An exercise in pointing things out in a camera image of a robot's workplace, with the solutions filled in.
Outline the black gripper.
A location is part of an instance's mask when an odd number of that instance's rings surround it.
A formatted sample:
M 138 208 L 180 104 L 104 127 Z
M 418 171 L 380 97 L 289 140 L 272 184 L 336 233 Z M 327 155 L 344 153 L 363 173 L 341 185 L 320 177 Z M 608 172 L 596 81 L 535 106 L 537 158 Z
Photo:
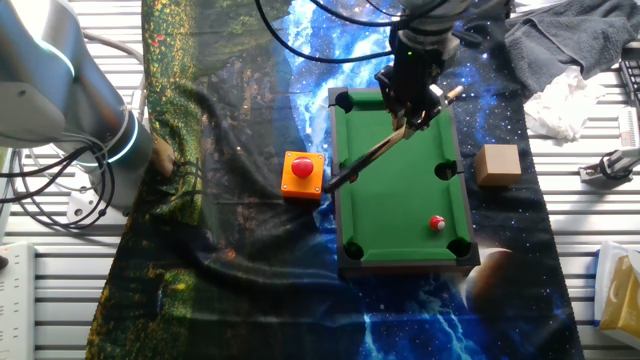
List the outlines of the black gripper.
M 452 41 L 450 32 L 436 36 L 390 33 L 393 63 L 380 70 L 375 79 L 392 115 L 394 131 L 423 131 L 440 114 L 443 101 L 431 92 L 430 86 L 437 82 L 453 56 Z

